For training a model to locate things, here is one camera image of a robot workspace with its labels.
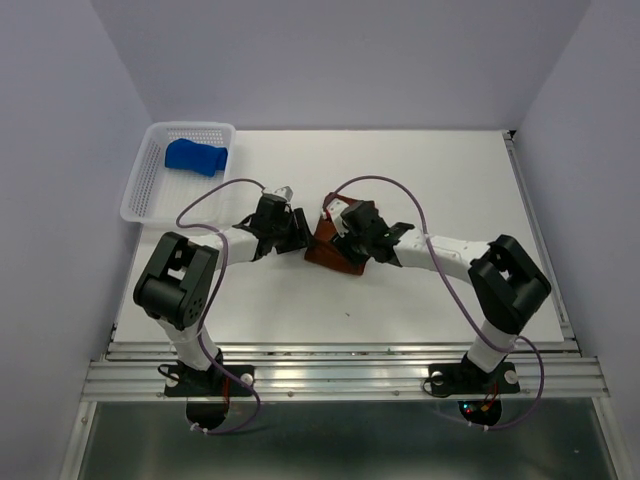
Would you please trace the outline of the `brown towel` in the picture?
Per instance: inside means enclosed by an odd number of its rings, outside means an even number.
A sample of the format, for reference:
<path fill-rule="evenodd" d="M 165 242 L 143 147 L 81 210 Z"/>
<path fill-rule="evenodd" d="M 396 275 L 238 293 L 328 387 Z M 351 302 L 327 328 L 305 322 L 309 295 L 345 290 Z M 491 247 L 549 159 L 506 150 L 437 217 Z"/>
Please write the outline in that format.
<path fill-rule="evenodd" d="M 337 231 L 330 219 L 321 213 L 315 230 L 313 231 L 312 245 L 306 249 L 304 260 L 315 265 L 319 265 L 330 270 L 353 275 L 362 276 L 365 265 L 352 265 L 332 244 L 331 239 Z"/>

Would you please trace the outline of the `blue towel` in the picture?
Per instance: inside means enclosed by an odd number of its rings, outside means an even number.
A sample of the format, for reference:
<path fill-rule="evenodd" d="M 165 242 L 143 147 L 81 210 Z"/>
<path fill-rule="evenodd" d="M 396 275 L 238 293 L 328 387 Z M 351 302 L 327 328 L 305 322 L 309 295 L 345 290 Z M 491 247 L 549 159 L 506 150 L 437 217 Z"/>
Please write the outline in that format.
<path fill-rule="evenodd" d="M 172 170 L 188 171 L 212 178 L 226 169 L 229 151 L 196 143 L 188 139 L 172 141 L 166 148 L 164 166 Z"/>

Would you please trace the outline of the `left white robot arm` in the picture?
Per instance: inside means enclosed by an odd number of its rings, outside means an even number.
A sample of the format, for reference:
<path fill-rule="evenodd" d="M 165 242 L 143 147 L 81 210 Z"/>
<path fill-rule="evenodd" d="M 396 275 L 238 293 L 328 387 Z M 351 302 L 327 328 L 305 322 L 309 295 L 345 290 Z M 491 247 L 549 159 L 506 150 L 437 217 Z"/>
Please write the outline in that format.
<path fill-rule="evenodd" d="M 287 197 L 263 194 L 254 213 L 225 229 L 210 229 L 201 245 L 177 233 L 163 234 L 133 291 L 134 303 L 155 320 L 174 346 L 174 366 L 159 368 L 172 394 L 218 395 L 239 378 L 223 371 L 223 353 L 204 325 L 226 269 L 311 245 L 304 210 Z"/>

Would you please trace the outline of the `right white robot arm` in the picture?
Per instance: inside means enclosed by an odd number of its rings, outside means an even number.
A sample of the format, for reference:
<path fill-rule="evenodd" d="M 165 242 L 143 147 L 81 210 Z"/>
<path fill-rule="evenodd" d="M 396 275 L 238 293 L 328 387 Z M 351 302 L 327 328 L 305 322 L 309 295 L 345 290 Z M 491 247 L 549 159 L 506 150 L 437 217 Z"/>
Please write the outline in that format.
<path fill-rule="evenodd" d="M 429 394 L 480 394 L 498 386 L 505 357 L 551 293 L 546 276 L 515 238 L 463 241 L 431 236 L 409 223 L 388 225 L 371 201 L 334 199 L 323 215 L 336 230 L 332 245 L 354 266 L 373 259 L 433 271 L 445 284 L 457 279 L 473 288 L 484 321 L 472 326 L 476 338 L 459 363 L 430 368 L 423 384 Z"/>

